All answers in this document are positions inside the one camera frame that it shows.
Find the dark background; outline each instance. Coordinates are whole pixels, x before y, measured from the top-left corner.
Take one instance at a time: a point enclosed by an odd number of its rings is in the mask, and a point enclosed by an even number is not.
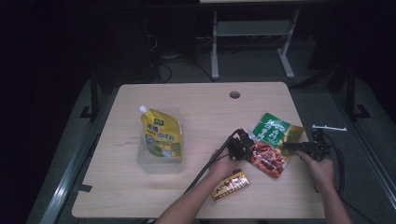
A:
[[[122,7],[123,1],[111,4]],[[0,1],[2,223],[28,218],[92,71],[104,91],[122,83],[148,83],[154,79],[149,64],[160,52],[148,53],[146,33],[158,36],[160,49],[179,48],[191,55],[197,35],[211,36],[210,11],[157,11],[142,19],[147,11],[103,13],[74,6],[66,1]],[[312,35],[318,40],[313,68],[346,58],[393,120],[395,13],[393,1],[305,7],[295,32],[295,38]]]

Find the black device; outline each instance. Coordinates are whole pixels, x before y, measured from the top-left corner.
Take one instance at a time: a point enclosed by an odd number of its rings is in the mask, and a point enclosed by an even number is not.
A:
[[[236,132],[239,138],[232,137],[225,144],[232,160],[244,161],[253,154],[250,148],[254,145],[254,141],[248,137],[248,134],[243,129],[238,129]]]
[[[302,143],[287,143],[284,142],[282,147],[291,150],[301,150],[308,154],[315,161],[323,161],[326,155],[330,154],[332,146],[327,145],[324,141],[323,130],[313,129],[312,138],[314,142],[302,142]]]

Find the green package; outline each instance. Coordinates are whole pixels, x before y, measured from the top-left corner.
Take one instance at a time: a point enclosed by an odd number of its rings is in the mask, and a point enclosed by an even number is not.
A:
[[[282,148],[283,142],[296,143],[303,127],[292,125],[266,113],[253,130],[255,145],[249,162],[273,178],[278,178],[291,159],[293,152]]]

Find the black cable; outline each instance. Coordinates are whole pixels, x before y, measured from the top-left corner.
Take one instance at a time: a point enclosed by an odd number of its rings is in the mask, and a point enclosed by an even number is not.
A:
[[[163,63],[159,63],[158,66],[165,67],[165,68],[168,69],[168,71],[169,71],[169,77],[168,77],[166,80],[163,80],[163,77],[161,76],[161,73],[158,72],[158,79],[159,79],[159,82],[160,82],[160,83],[166,83],[166,82],[168,82],[168,81],[171,79],[172,75],[173,75],[172,69],[171,69],[169,66],[166,66],[166,65],[163,64]]]
[[[227,155],[224,155],[224,156],[222,156],[222,157],[220,157],[220,158],[217,158],[215,161],[219,161],[219,160],[223,159],[223,158],[226,157],[226,156],[230,156],[230,153],[227,154]]]
[[[210,79],[212,82],[215,82],[215,81],[216,81],[216,80],[213,79],[212,76],[210,76],[210,75],[206,72],[206,70],[205,70],[201,65],[199,65],[198,63],[189,62],[189,61],[182,61],[182,62],[165,62],[165,63],[190,63],[190,64],[193,64],[193,65],[199,67],[202,71],[204,71],[204,73],[206,74],[206,76],[209,77],[209,79]]]
[[[219,154],[224,150],[224,148],[227,147],[227,144],[230,142],[231,138],[233,138],[233,136],[238,132],[238,130],[234,131],[228,138],[227,140],[224,142],[224,144],[219,148],[219,150],[210,158],[209,162],[204,166],[204,168],[202,168],[201,172],[198,174],[198,176],[195,177],[195,179],[191,182],[191,184],[189,185],[189,187],[186,189],[186,191],[184,193],[186,193],[187,191],[189,191],[190,189],[192,189],[199,181],[199,179],[201,179],[201,176],[205,173],[205,171],[207,170],[207,168],[209,168],[213,163],[215,163],[217,160],[223,158],[220,157],[218,158]]]
[[[338,160],[338,171],[339,171],[339,177],[340,177],[340,182],[339,182],[339,187],[338,187],[338,195],[341,198],[341,197],[343,197],[344,187],[345,187],[344,157],[343,157],[340,149],[337,147],[335,142],[332,140],[332,138],[326,133],[323,133],[323,135],[326,136],[330,140],[330,142],[332,143],[332,146],[335,149],[335,155],[337,156],[337,160]]]
[[[339,168],[339,172],[340,172],[340,184],[339,184],[339,188],[338,188],[338,195],[340,196],[340,199],[346,204],[348,205],[350,208],[352,208],[353,210],[355,210],[355,212],[357,212],[359,215],[361,215],[362,217],[364,217],[369,223],[373,223],[374,222],[367,217],[366,215],[363,214],[362,211],[360,211],[358,208],[356,208],[355,206],[353,206],[351,203],[349,203],[347,200],[345,200],[343,198],[343,194],[344,194],[344,187],[345,187],[345,170],[344,170],[344,157],[343,154],[340,150],[340,148],[337,147],[337,145],[335,144],[335,142],[332,140],[332,138],[326,134],[323,133],[324,136],[326,136],[330,142],[332,143],[332,147],[334,147],[335,149],[335,154],[337,156],[337,160],[338,160],[338,168]]]
[[[204,42],[203,44],[200,44],[200,45],[196,45],[195,46],[195,51],[196,52],[202,52],[202,51],[204,51],[205,49],[209,49],[212,45],[212,38],[211,37],[202,37],[202,38],[198,38],[197,37],[197,39],[196,39],[196,42],[198,42],[198,41],[201,41],[201,40],[208,40],[208,41],[206,41],[206,42]]]

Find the wooden table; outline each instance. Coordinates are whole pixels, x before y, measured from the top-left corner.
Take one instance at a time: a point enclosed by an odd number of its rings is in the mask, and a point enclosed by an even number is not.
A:
[[[238,99],[230,97],[238,91]],[[184,117],[184,169],[147,175],[137,164],[139,106],[178,107]],[[264,113],[302,125],[281,82],[125,85],[120,88],[72,213],[75,217],[158,217],[176,200],[236,129],[253,129]],[[303,134],[301,141],[306,141]],[[322,201],[294,156],[279,179],[250,163],[240,168],[250,186],[223,201],[208,197],[197,218],[324,218]]]

